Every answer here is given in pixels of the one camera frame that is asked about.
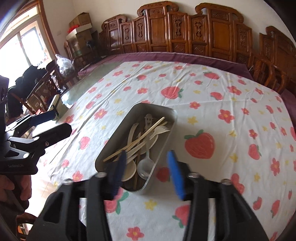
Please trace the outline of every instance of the metal bolt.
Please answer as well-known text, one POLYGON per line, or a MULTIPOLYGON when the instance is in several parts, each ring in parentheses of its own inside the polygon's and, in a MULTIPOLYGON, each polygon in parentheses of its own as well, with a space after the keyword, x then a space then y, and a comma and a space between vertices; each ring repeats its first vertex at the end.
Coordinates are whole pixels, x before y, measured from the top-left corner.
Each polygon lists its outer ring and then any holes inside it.
POLYGON ((29 156, 29 153, 27 152, 23 155, 23 158, 27 158, 28 156, 29 156))
POLYGON ((73 183, 73 180, 70 178, 64 180, 65 185, 72 185, 72 183, 73 183))
POLYGON ((105 173, 105 172, 98 172, 95 176, 97 178, 103 178, 103 177, 106 177, 107 176, 107 173, 105 173))
POLYGON ((188 174, 188 177, 190 177, 190 178, 198 178, 198 177, 200 177, 201 175, 198 173, 198 172, 190 172, 189 174, 188 174))
POLYGON ((229 180, 229 179, 222 179, 221 180, 221 183, 224 184, 224 185, 226 185, 226 186, 229 186, 229 185, 232 184, 232 181, 229 180))

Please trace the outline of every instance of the hand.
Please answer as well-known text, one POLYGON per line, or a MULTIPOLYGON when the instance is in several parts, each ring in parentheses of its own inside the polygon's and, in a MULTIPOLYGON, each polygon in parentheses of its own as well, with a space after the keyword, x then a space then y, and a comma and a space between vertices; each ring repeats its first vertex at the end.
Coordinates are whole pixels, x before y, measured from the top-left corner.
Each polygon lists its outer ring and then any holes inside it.
MULTIPOLYGON (((25 175, 22 176, 20 185, 22 187, 22 192, 20 195, 20 199, 25 201, 31 198, 32 196, 32 182, 31 182, 31 176, 25 175)), ((7 195, 5 190, 13 190, 15 188, 15 185, 7 176, 0 175, 0 201, 6 202, 7 201, 7 195)))

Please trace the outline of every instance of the strawberry print tablecloth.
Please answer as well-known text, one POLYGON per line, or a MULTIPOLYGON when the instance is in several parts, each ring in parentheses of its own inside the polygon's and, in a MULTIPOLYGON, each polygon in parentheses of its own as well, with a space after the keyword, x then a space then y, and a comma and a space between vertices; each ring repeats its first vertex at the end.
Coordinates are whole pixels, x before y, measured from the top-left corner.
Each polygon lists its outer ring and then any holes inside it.
MULTIPOLYGON (((276 92, 208 66, 125 62, 99 79, 60 120, 71 124, 71 136, 41 159, 54 185, 94 175, 96 157, 139 102, 175 109, 171 149, 179 160, 209 180, 231 179, 269 239, 280 235, 296 206, 296 136, 287 109, 276 92)), ((147 195, 120 189, 105 202, 113 240, 182 240, 189 205, 178 200, 165 166, 147 195)))

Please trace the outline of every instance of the green leaf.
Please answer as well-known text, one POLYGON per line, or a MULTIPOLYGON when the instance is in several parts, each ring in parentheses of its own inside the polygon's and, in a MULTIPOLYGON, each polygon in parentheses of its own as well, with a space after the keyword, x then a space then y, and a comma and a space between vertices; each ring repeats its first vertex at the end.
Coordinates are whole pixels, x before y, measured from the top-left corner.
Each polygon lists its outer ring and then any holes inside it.
POLYGON ((117 201, 117 207, 116 207, 116 213, 117 214, 120 214, 120 211, 121 211, 121 207, 120 207, 120 202, 119 201, 117 201))
POLYGON ((129 193, 128 192, 125 192, 118 201, 121 202, 121 201, 127 199, 128 196, 129 196, 129 193))
POLYGON ((201 133, 203 133, 203 130, 199 130, 195 136, 198 137, 201 133))
POLYGON ((181 221, 179 222, 179 227, 180 227, 180 228, 184 228, 184 225, 182 224, 181 221))
POLYGON ((172 218, 175 220, 179 220, 175 215, 173 215, 172 218))
POLYGON ((185 135, 184 139, 189 140, 190 138, 193 138, 193 137, 195 137, 195 136, 194 135, 185 135))

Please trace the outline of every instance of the cardboard box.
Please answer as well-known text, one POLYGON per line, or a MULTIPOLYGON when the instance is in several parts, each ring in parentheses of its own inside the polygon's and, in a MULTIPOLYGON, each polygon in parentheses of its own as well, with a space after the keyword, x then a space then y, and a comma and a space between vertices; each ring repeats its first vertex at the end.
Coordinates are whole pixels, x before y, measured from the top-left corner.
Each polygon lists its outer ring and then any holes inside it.
POLYGON ((89 13, 83 12, 69 23, 69 27, 72 27, 74 25, 82 26, 88 23, 91 23, 91 17, 89 16, 89 13))
POLYGON ((86 46, 86 42, 92 40, 90 28, 91 24, 89 23, 74 29, 66 36, 66 40, 68 40, 72 48, 74 57, 91 52, 86 46))

